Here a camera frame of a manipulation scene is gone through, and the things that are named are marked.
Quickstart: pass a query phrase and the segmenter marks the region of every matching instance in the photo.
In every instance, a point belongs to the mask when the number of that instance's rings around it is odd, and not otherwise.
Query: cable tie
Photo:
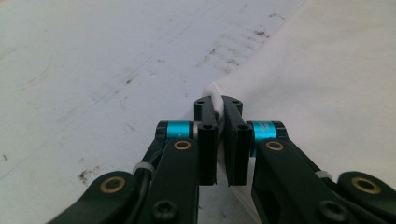
[[[322,179],[322,178],[330,178],[332,179],[332,176],[327,172],[327,171],[316,171],[315,174]]]
[[[141,161],[139,162],[135,167],[134,167],[134,171],[133,174],[136,172],[137,169],[146,169],[149,170],[151,172],[151,176],[154,176],[155,173],[155,167],[153,165],[151,165],[151,163],[148,163],[146,161]]]

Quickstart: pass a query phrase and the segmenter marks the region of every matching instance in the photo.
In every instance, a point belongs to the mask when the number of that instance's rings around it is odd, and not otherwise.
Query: white fabric
[[[396,188],[396,4],[308,0],[248,62],[212,83],[244,103],[245,120],[280,120],[334,181],[346,171]],[[253,176],[251,160],[249,177]],[[250,214],[251,182],[234,188]]]

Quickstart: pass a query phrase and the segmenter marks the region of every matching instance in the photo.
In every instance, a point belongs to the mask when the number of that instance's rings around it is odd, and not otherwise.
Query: blue spacer
[[[166,138],[189,138],[190,122],[187,120],[168,121]]]
[[[253,157],[256,157],[257,147],[260,141],[268,138],[276,138],[276,127],[272,121],[251,121],[254,131],[254,151]]]

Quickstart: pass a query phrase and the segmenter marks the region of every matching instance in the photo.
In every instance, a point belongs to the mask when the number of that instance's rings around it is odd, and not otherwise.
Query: white cloth
[[[396,4],[308,0],[239,69],[212,83],[244,103],[245,120],[280,120],[290,139],[336,181],[346,171],[396,188]],[[234,188],[258,221],[250,183]]]

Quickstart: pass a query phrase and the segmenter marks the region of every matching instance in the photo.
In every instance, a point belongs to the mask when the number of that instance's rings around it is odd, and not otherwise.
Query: table surface
[[[160,120],[192,119],[303,0],[0,1],[0,217],[43,223],[132,171]],[[218,173],[199,223],[252,223]]]

